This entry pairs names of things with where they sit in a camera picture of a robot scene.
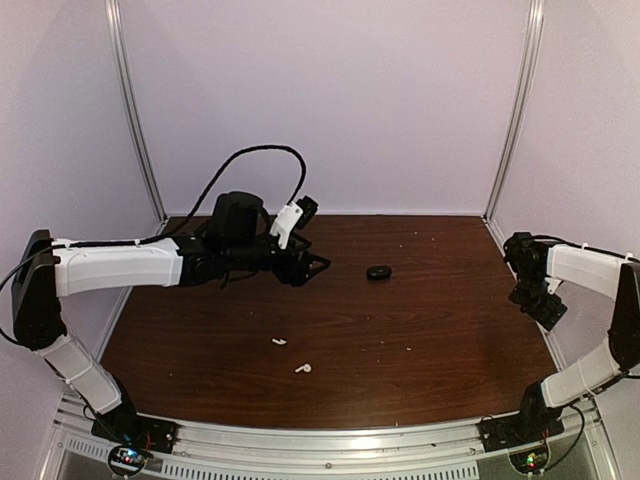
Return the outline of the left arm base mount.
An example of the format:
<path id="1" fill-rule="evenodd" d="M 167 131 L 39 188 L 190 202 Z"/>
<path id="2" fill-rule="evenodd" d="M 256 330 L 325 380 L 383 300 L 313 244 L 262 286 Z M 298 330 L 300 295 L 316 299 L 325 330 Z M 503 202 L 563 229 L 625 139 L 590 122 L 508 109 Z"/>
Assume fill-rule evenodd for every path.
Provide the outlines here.
<path id="1" fill-rule="evenodd" d="M 114 443 L 107 453 L 107 466 L 117 477 L 130 478 L 154 466 L 159 453 L 173 452 L 177 430 L 173 421 L 139 416 L 131 433 L 121 433 L 113 423 L 98 417 L 93 420 L 91 434 Z"/>

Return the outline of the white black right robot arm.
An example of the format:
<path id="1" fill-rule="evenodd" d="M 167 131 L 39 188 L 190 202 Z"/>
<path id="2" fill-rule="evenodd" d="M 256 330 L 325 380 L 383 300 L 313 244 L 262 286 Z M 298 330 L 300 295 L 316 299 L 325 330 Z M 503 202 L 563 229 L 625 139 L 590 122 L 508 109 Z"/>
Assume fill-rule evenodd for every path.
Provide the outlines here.
<path id="1" fill-rule="evenodd" d="M 535 440 L 551 415 L 595 396 L 639 365 L 639 260 L 587 243 L 516 232 L 503 246 L 516 277 L 509 299 L 568 347 L 567 365 L 523 395 L 512 430 Z"/>

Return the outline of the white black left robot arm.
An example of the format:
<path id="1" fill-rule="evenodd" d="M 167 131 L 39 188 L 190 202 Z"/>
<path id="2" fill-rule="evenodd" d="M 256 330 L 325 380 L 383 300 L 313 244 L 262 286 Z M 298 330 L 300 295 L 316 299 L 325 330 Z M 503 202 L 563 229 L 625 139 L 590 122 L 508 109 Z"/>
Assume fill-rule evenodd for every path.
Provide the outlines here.
<path id="1" fill-rule="evenodd" d="M 271 272 L 300 287 L 327 270 L 300 235 L 317 212 L 305 196 L 270 217 L 262 200 L 233 191 L 218 197 L 211 217 L 192 233 L 145 240 L 76 242 L 32 234 L 8 275 L 11 342 L 36 352 L 76 390 L 123 444 L 137 442 L 144 424 L 126 391 L 65 325 L 60 300 L 89 291 L 136 286 L 195 287 L 232 281 L 233 273 Z"/>

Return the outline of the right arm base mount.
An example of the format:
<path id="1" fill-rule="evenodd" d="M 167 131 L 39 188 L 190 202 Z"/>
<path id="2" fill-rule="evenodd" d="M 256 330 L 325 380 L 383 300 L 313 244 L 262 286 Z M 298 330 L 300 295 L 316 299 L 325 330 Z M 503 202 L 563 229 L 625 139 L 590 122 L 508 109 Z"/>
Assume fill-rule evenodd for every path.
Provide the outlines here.
<path id="1" fill-rule="evenodd" d="M 549 440 L 564 432 L 560 420 L 551 420 L 542 426 L 525 430 L 519 415 L 504 417 L 484 416 L 477 424 L 479 438 L 485 453 L 504 451 L 511 467 L 520 475 L 541 475 L 551 462 Z"/>

